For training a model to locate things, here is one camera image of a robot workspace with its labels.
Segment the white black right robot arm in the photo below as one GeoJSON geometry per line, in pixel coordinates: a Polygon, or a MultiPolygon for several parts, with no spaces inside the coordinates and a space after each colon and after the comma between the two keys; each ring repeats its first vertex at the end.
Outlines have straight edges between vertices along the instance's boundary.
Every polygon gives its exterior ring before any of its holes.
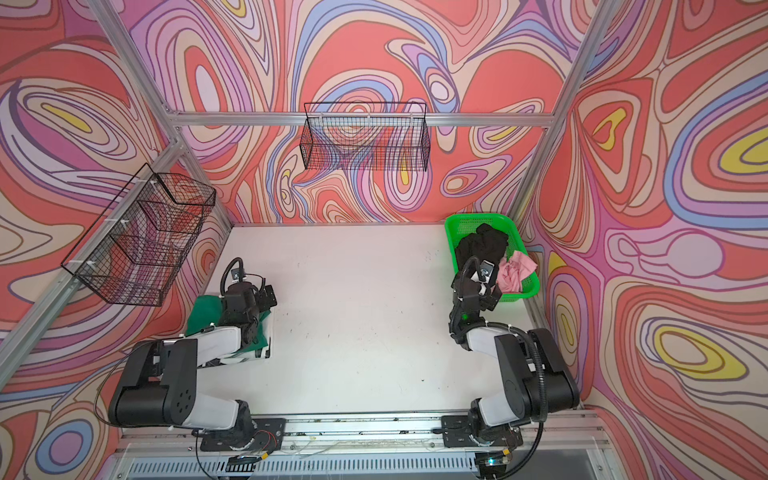
{"type": "Polygon", "coordinates": [[[580,404],[580,390],[556,345],[544,329],[519,327],[486,320],[501,291],[492,282],[494,265],[469,257],[454,277],[449,334],[469,352],[497,361],[501,387],[492,396],[472,401],[466,423],[458,430],[480,446],[490,446],[508,431],[543,423],[554,413],[580,404]]]}

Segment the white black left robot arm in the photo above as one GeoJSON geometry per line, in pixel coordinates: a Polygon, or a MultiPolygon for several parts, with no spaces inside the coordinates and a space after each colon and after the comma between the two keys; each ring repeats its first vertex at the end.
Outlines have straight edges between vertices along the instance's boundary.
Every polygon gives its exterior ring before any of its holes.
{"type": "Polygon", "coordinates": [[[142,341],[132,349],[107,409],[109,424],[189,429],[210,451],[256,448],[248,403],[201,392],[198,373],[253,360],[268,347],[263,323],[277,305],[274,289],[235,257],[218,294],[206,300],[214,306],[208,323],[197,316],[190,334],[142,341]]]}

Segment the green t shirt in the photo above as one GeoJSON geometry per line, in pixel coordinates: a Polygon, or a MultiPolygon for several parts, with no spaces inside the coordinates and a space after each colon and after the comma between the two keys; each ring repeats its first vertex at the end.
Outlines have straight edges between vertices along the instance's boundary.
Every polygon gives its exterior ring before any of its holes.
{"type": "MultiPolygon", "coordinates": [[[[201,333],[203,330],[206,330],[206,329],[218,328],[220,319],[223,313],[224,313],[224,309],[222,306],[222,301],[218,296],[216,295],[199,296],[195,300],[192,311],[188,316],[184,335],[193,336],[198,333],[201,333]]],[[[214,358],[211,358],[210,360],[213,360],[215,358],[225,358],[226,356],[233,354],[237,351],[231,351],[224,356],[214,357],[214,358]]]]}

